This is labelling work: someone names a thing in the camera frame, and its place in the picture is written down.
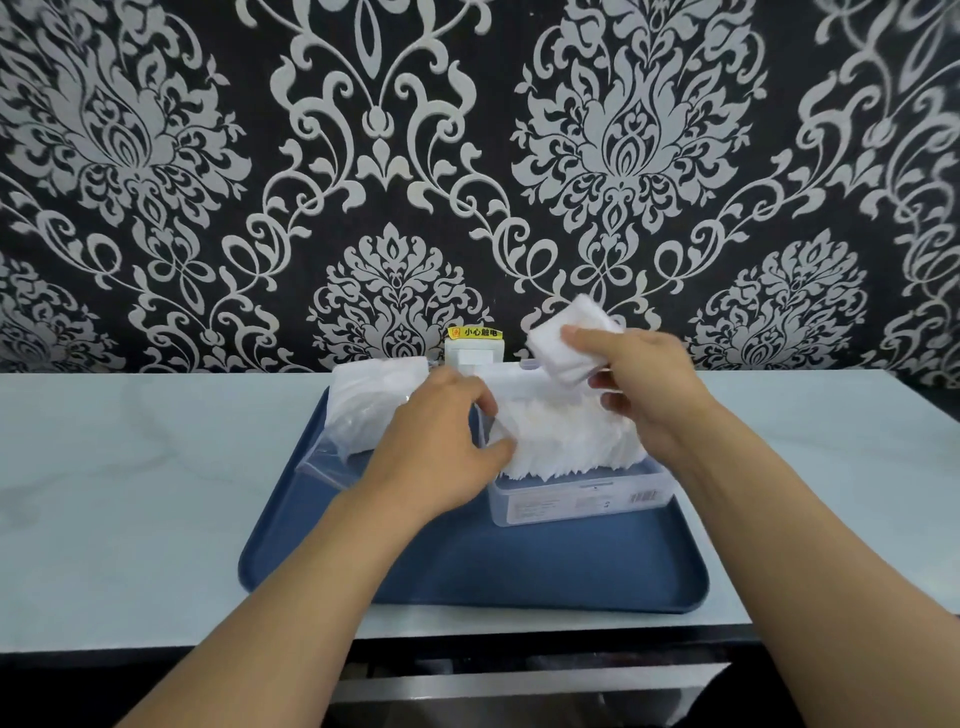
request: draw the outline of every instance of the marble countertop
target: marble countertop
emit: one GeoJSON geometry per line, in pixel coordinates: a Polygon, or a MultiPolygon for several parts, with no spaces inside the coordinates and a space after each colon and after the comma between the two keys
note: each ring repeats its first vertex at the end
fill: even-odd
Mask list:
{"type": "MultiPolygon", "coordinates": [[[[960,613],[960,424],[878,371],[704,373],[870,546],[960,613]]],[[[244,597],[240,551],[329,375],[0,375],[0,652],[179,646],[244,597]]],[[[739,624],[374,605],[360,638],[739,624]]]]}

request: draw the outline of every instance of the left hand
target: left hand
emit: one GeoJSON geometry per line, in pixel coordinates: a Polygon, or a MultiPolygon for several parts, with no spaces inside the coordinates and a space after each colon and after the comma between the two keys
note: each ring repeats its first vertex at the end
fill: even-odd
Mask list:
{"type": "Polygon", "coordinates": [[[510,462],[516,443],[473,444],[469,410],[476,402],[496,415],[496,401],[483,379],[438,367],[396,409],[355,491],[389,492],[397,509],[409,509],[426,524],[473,500],[510,462]]]}

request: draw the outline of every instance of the yellow warning sticker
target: yellow warning sticker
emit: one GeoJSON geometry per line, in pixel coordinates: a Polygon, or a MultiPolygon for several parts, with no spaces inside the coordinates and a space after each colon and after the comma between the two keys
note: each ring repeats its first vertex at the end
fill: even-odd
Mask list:
{"type": "Polygon", "coordinates": [[[450,327],[446,335],[450,339],[502,339],[503,331],[486,327],[450,327]]]}

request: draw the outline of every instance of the hand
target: hand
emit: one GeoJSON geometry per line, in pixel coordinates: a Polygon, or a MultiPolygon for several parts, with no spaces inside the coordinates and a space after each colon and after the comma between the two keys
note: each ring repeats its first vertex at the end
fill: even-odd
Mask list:
{"type": "Polygon", "coordinates": [[[516,448],[509,439],[484,449],[473,444],[468,417],[474,402],[484,414],[496,415],[483,379],[451,367],[435,369],[396,409],[353,489],[389,489],[396,508],[410,509],[420,525],[473,500],[516,448]]]}
{"type": "Polygon", "coordinates": [[[680,339],[639,328],[610,333],[570,326],[562,336],[578,352],[610,362],[610,369],[593,375],[589,385],[614,390],[603,395],[603,405],[633,420],[647,451],[674,469],[684,458],[680,440],[690,418],[719,407],[680,339]]]}

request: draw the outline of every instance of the stack of cotton pads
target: stack of cotton pads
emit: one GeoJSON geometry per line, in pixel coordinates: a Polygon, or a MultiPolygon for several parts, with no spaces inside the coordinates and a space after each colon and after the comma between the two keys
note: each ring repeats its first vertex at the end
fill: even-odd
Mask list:
{"type": "Polygon", "coordinates": [[[599,393],[586,385],[566,387],[543,369],[512,363],[477,367],[475,373],[498,406],[489,441],[516,440],[514,457],[502,471],[507,477],[546,480],[629,468],[646,455],[634,423],[604,409],[599,393]]]}

